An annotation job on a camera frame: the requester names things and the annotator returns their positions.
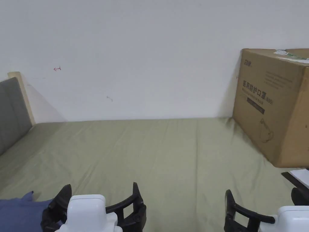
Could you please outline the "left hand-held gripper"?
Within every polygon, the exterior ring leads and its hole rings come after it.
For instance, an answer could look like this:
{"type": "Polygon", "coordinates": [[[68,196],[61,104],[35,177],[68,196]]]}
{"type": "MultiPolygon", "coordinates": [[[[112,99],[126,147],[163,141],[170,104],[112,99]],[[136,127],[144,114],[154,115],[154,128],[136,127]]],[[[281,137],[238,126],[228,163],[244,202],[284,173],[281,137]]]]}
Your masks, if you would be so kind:
{"type": "Polygon", "coordinates": [[[142,232],[146,223],[146,205],[138,184],[133,182],[132,195],[105,207],[103,195],[74,195],[65,185],[43,210],[43,232],[142,232]],[[133,212],[124,217],[124,209],[133,205],[133,212]]]}

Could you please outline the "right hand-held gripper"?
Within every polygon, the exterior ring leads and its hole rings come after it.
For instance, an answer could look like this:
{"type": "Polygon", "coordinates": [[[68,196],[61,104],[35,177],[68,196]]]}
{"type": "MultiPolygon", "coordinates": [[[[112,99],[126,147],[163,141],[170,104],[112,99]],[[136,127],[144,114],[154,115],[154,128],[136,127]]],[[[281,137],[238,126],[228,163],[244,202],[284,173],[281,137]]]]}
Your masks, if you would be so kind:
{"type": "Polygon", "coordinates": [[[225,232],[308,232],[309,190],[293,188],[295,206],[280,207],[275,215],[266,216],[246,209],[234,200],[231,190],[225,192],[225,232]],[[246,226],[235,220],[236,213],[248,218],[246,226]]]}

